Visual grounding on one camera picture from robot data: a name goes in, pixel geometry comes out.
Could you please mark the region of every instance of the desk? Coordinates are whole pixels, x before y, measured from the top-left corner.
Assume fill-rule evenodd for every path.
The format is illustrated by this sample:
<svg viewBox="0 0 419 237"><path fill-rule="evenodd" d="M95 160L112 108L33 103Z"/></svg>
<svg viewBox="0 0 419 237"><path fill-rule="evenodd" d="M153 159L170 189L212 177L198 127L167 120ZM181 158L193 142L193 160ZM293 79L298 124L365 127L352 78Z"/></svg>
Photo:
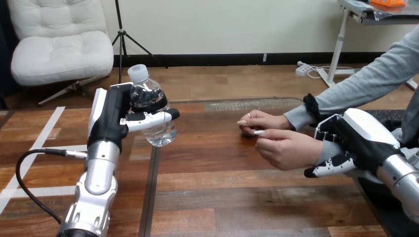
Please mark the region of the desk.
<svg viewBox="0 0 419 237"><path fill-rule="evenodd" d="M175 105L178 136L154 170L152 237L386 236L352 179L279 171L237 129L251 109L280 115L301 101L241 103Z"/></svg>
<svg viewBox="0 0 419 237"><path fill-rule="evenodd" d="M337 36L337 43L335 51L333 53L332 63L330 65L329 73L326 73L324 69L318 69L317 72L322 77L323 81L328 87L335 85L333 79L335 75L352 75L355 74L359 69L355 70L337 70L337 63L339 61L340 53L342 51L343 42L346 34L346 27L349 18L353 18L360 24L365 25L396 25L396 24L419 24L418 18L406 18L406 17L394 17L384 18L377 21L374 17L372 7L364 2L357 0L337 0L340 4L340 10L343 11L343 22L340 28L339 35ZM418 84L410 79L407 84L412 88L416 89Z"/></svg>
<svg viewBox="0 0 419 237"><path fill-rule="evenodd" d="M108 236L386 236L352 179L307 179L303 169L279 171L256 152L256 138L242 136L237 128L236 121L249 110L280 115L301 103L172 103L181 112L173 143L151 150L141 133L124 139ZM50 130L43 147L85 149L89 113L90 109L16 111L0 129L0 190L12 179L19 156L45 127ZM81 161L38 155L24 181L62 218L82 171ZM54 190L61 195L54 196ZM0 214L0 236L54 236L57 230L55 220L19 189Z"/></svg>

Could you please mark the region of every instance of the white bottle cap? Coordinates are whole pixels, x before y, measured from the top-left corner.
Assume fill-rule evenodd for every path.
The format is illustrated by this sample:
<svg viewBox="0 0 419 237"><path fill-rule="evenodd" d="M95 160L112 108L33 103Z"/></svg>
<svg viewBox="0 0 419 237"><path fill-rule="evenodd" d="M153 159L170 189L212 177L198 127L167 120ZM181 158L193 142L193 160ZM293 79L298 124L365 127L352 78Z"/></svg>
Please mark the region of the white bottle cap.
<svg viewBox="0 0 419 237"><path fill-rule="evenodd" d="M143 82L148 79L147 67L144 64L138 64L128 69L129 78L133 83Z"/></svg>

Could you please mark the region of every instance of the black cable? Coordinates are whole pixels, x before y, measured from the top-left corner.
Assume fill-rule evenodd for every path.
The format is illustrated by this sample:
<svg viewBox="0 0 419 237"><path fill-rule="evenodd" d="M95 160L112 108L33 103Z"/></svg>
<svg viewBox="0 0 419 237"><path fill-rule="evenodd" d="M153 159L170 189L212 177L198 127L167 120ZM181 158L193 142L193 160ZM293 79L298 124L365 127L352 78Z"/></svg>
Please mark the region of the black cable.
<svg viewBox="0 0 419 237"><path fill-rule="evenodd" d="M23 191L29 196L32 201L34 201L42 210L46 211L49 215L54 217L54 219L61 224L61 219L55 214L51 209L49 209L47 206L45 206L41 201L39 201L26 187L26 185L23 183L22 177L20 176L20 165L22 164L23 160L29 156L30 154L34 153L45 153L45 154L52 154L52 155L59 155L65 157L66 150L57 150L57 149L34 149L30 150L28 152L25 152L17 161L16 164L16 179L19 183L20 187L22 187Z"/></svg>

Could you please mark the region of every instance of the black baseboard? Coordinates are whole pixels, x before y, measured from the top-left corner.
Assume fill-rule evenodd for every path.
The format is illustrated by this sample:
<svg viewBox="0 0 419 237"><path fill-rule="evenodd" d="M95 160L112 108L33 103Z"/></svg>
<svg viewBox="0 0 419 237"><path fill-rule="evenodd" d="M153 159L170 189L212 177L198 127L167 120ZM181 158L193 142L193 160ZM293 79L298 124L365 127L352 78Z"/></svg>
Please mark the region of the black baseboard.
<svg viewBox="0 0 419 237"><path fill-rule="evenodd" d="M347 52L340 55L339 63L370 63L380 57L383 52ZM263 53L255 54L184 54L154 55L166 66L241 66L241 65L294 65L298 61L307 64L330 64L333 53L269 53L266 62ZM147 67L162 67L157 60L149 55L130 55L123 59L123 66L130 67L145 64ZM119 55L114 56L114 67L119 67Z"/></svg>

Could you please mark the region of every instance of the plastic water bottle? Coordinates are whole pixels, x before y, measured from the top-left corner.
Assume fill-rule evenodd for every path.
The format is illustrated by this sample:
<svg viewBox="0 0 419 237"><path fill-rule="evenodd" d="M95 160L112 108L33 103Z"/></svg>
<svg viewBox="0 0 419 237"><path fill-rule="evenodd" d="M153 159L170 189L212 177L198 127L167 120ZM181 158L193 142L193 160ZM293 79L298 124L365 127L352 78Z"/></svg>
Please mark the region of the plastic water bottle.
<svg viewBox="0 0 419 237"><path fill-rule="evenodd" d="M133 82L131 88L131 110L135 113L151 113L169 109L169 103L162 87L150 79L147 67L143 64L132 66L128 75ZM153 146L162 147L172 142L176 137L174 122L166 122L159 126L143 130L143 133Z"/></svg>

